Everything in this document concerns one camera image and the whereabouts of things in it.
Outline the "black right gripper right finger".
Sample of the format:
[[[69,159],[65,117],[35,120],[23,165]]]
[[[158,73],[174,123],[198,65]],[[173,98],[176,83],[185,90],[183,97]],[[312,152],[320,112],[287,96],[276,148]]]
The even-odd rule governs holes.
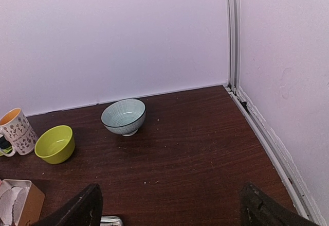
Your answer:
[[[241,225],[315,225],[289,211],[251,182],[240,191]]]

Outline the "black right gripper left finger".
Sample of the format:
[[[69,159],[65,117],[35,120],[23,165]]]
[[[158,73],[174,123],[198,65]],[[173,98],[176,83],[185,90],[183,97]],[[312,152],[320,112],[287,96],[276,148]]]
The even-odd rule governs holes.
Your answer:
[[[33,225],[100,225],[103,197],[99,184],[93,183],[71,198],[61,208]]]

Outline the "bear print tin lid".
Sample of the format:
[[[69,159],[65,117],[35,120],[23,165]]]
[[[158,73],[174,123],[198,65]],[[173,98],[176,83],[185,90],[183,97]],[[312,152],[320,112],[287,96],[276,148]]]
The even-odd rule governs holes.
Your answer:
[[[124,224],[120,217],[101,216],[100,226],[124,226]]]

